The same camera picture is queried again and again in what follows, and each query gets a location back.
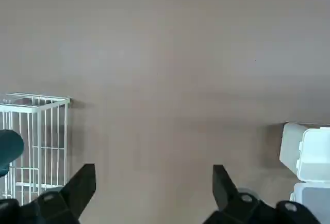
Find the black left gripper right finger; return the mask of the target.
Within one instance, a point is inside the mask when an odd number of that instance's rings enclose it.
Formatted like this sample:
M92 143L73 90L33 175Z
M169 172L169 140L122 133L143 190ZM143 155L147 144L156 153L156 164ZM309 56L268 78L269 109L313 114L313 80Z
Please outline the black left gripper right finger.
M280 201L272 207L247 192L240 192L223 165L213 165L212 193L218 209L204 223L319 223L304 205Z

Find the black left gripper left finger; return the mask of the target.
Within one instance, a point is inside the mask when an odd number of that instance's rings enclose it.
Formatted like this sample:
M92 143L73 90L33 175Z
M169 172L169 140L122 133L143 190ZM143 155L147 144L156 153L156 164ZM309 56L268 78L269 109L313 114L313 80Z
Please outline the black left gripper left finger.
M44 192L28 204L1 200L1 223L80 223L95 191L95 165L84 164L60 190Z

